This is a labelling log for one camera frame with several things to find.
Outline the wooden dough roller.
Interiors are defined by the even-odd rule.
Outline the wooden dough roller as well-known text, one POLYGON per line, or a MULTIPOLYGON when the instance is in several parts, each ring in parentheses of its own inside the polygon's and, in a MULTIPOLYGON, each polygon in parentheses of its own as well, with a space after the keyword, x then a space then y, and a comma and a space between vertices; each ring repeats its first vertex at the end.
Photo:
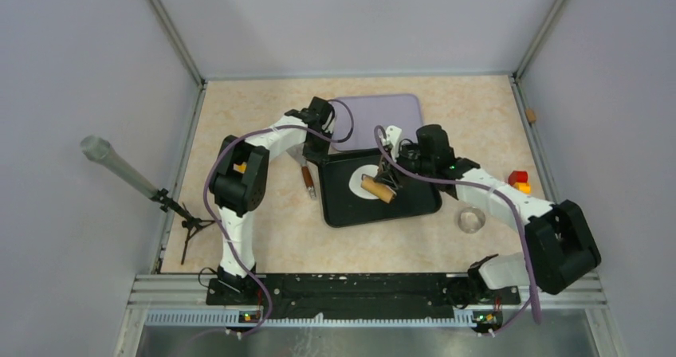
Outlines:
POLYGON ((375 177, 376 175, 374 177, 363 175, 361 186, 382 202, 390 203, 395 198, 396 193, 389 186, 376 182, 375 177))

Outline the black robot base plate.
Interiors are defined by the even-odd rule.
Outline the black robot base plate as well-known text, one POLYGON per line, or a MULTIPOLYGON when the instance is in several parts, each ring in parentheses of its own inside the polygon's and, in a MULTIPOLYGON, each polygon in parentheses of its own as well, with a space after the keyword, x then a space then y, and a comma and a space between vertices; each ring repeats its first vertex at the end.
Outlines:
POLYGON ((521 298, 516 287, 489 290, 464 273, 269 273, 237 288, 213 278, 206 303, 256 309, 271 303, 271 320, 422 320, 451 318, 471 305, 517 305, 521 298))

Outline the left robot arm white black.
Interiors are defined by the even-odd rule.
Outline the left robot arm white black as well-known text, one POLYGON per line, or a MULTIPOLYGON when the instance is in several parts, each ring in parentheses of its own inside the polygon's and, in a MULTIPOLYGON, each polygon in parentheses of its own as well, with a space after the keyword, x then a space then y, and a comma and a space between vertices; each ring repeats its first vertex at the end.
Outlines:
POLYGON ((323 155, 332 137, 336 110, 332 100, 312 98, 301 110, 287 111, 269 127, 251 133, 227 136, 205 182, 203 197, 214 199, 217 211, 205 207, 222 235, 218 282, 237 304, 254 297, 256 282, 253 253, 254 211, 266 192, 269 164, 296 148, 301 155, 323 155))

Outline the lilac rectangular tray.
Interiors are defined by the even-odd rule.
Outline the lilac rectangular tray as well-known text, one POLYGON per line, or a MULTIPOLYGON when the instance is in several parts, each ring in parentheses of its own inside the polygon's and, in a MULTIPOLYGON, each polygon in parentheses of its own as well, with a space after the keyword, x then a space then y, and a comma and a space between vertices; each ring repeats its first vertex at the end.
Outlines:
POLYGON ((333 136, 344 138, 350 129, 348 141, 334 143, 336 151, 365 150, 376 147, 374 127, 394 125, 402 130, 403 137, 415 139, 415 132, 424 125, 422 109, 417 96, 410 93, 340 96, 332 105, 336 111, 333 136))

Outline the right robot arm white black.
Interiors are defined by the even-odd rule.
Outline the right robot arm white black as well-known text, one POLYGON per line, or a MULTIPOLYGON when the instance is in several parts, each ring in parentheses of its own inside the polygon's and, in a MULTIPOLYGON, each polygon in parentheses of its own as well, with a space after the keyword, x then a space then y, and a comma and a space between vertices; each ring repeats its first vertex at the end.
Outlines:
POLYGON ((571 200, 550 202, 518 190, 490 175, 478 163, 457 157, 446 131, 438 124, 420 127, 417 139, 402 138, 396 126, 376 127, 382 173, 394 189, 409 181, 436 190, 514 230, 521 251, 489 255, 470 266, 470 297, 490 302, 502 288, 526 285, 534 292, 556 295, 597 268, 602 261, 582 208, 571 200))

